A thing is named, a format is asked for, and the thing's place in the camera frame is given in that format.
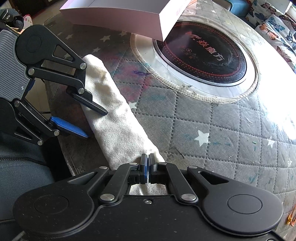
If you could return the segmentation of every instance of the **black linkage arm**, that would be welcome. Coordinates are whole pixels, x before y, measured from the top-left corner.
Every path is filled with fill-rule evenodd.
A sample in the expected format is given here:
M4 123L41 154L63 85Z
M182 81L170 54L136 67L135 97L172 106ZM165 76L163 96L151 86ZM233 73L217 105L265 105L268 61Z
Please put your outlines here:
M46 27L33 25L19 34L1 21L0 69L5 71L0 76L0 131L36 145L59 135L87 138L83 130L65 120L54 116L45 119L25 98L35 78L41 78L67 85L66 92L76 101L106 115L108 112L93 101L85 88L87 64ZM55 56L57 47L66 51L72 60ZM74 68L75 73L72 76L47 69L44 61Z
M129 195L147 171L167 195ZM283 241L274 232L283 214L274 194L197 166L156 163L154 154L29 191L13 214L28 241Z

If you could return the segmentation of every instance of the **rolled cloth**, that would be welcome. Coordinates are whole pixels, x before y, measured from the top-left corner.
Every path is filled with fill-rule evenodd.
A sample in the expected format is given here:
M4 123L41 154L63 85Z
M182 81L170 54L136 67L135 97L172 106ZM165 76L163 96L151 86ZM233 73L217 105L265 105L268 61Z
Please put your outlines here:
M164 162L158 148L149 140L133 115L103 62L91 54L83 60L87 64L85 89L92 93L93 101L104 107L108 114L101 116L84 105L81 107L110 168L116 170L124 163L139 163L144 153L154 153L156 162ZM130 190L133 195L165 193L164 185L159 184L133 185Z

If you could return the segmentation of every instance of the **butterfly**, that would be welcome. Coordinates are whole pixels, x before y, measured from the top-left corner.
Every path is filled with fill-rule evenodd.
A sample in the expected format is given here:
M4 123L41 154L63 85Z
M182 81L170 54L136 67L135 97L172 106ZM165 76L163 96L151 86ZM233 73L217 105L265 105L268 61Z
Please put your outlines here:
M275 40L276 38L279 37L277 34L275 34L270 30L270 28L266 25L266 23L262 23L262 25L259 26L259 28L262 32L266 32L266 34L268 34L271 40Z
M293 35L292 35L292 32L290 31L289 32L289 35L287 35L286 39L291 42L292 44L292 49L293 50L296 50L296 42L293 41Z
M144 72L137 71L137 70L135 70L134 73L137 75L150 75L150 73L144 73Z
M265 21L266 20L266 17L263 15L263 13L255 13L255 16L257 18L259 18L261 21Z
M268 20L268 22L275 28L276 31L280 32L285 30L285 28L282 25L279 25L276 23L276 20L274 19L274 17L270 17L270 19Z
M276 50L277 50L277 52L283 57L283 59L284 59L287 63L292 62L291 59L285 57L287 54L283 54L283 52L282 52L282 50L280 49L279 46L276 47Z
M249 14L250 14L252 17L254 17L254 13L253 13L253 12L254 12L254 8L251 7L251 8L250 8L250 11L249 11Z
M267 8L267 11L269 10L272 14L276 13L276 9L267 2L262 4L261 7Z
M289 50L291 51L293 54L295 54L295 52L293 51L293 49L290 47L290 45L286 44L285 40L283 38L281 38L281 41L283 43L283 45Z
M252 2L250 0L247 0L248 4L249 4L249 7L252 6Z
M292 28L296 31L296 23L295 23L292 19L290 19L290 18L289 18L288 16L286 16L286 15L280 15L279 18L282 19L282 20L285 20L285 21L290 22L291 25L292 25Z

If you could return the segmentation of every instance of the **pink box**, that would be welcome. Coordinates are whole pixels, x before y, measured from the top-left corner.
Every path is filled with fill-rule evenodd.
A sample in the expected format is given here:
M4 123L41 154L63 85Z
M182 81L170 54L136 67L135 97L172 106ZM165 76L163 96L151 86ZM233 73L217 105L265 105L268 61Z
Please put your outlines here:
M68 0L73 24L99 26L164 41L190 0Z

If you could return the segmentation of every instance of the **screw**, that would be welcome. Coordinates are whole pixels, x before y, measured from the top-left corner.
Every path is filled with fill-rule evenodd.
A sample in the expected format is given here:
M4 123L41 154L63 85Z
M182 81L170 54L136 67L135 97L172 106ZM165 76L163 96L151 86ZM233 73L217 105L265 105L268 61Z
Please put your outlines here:
M18 108L20 106L20 102L19 101L15 101L15 107Z
M85 68L86 68L86 63L81 63L81 64L80 64L80 68L81 68L81 69L85 69Z
M181 195L181 199L184 201L194 201L196 199L196 196L190 193L186 193Z
M148 200L148 199L146 199L146 200L144 200L144 203L145 203L145 204L152 204L152 201L151 201L151 200Z
M29 74L29 75L33 75L33 74L34 74L34 72L35 72L35 70L34 70L34 69L29 69L29 70L28 70L28 74Z
M114 198L115 198L115 196L110 193L105 193L100 196L100 199L102 199L103 201L112 201L112 200L114 200Z
M82 94L84 93L84 89L83 89L83 88L80 88L80 89L78 90L78 93L82 95Z

